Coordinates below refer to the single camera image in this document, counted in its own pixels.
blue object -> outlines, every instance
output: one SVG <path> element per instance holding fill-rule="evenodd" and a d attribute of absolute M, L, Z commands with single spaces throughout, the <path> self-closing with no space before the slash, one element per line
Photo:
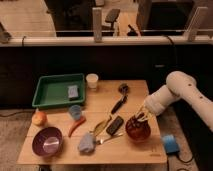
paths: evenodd
<path fill-rule="evenodd" d="M 166 150 L 166 154 L 178 153 L 180 148 L 175 140 L 173 135 L 166 135 L 162 137 L 164 148 Z"/>
<path fill-rule="evenodd" d="M 81 117 L 81 113 L 82 113 L 81 106 L 79 106 L 79 105 L 71 106 L 69 108 L 69 113 L 75 121 L 79 120 Z"/>

black handle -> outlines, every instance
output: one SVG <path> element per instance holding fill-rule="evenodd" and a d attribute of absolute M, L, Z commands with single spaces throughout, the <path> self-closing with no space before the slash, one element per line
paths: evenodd
<path fill-rule="evenodd" d="M 120 107 L 121 105 L 123 104 L 123 101 L 122 100 L 119 100 L 115 106 L 113 107 L 112 111 L 111 111 L 111 114 L 114 114 Z"/>
<path fill-rule="evenodd" d="M 130 31 L 127 33 L 128 36 L 137 36 L 138 33 L 136 30 L 129 24 L 128 27 L 130 28 Z"/>

paper cup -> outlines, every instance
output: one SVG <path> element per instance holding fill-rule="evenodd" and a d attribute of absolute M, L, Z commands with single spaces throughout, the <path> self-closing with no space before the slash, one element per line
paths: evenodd
<path fill-rule="evenodd" d="M 98 87 L 98 75 L 91 73 L 86 76 L 87 85 L 91 89 L 97 89 Z"/>

green plastic bin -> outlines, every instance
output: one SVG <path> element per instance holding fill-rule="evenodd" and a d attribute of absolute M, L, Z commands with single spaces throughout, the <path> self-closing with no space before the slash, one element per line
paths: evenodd
<path fill-rule="evenodd" d="M 77 85 L 79 97 L 68 98 L 68 86 Z M 42 76 L 39 78 L 32 106 L 39 109 L 67 107 L 85 102 L 84 74 Z"/>

brown pot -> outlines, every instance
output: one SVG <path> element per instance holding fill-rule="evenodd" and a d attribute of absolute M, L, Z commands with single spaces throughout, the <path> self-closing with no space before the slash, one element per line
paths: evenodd
<path fill-rule="evenodd" d="M 126 123 L 126 132 L 134 142 L 143 142 L 148 139 L 151 134 L 148 121 L 138 121 L 142 116 L 143 114 L 140 114 L 137 118 L 136 116 L 132 116 Z"/>

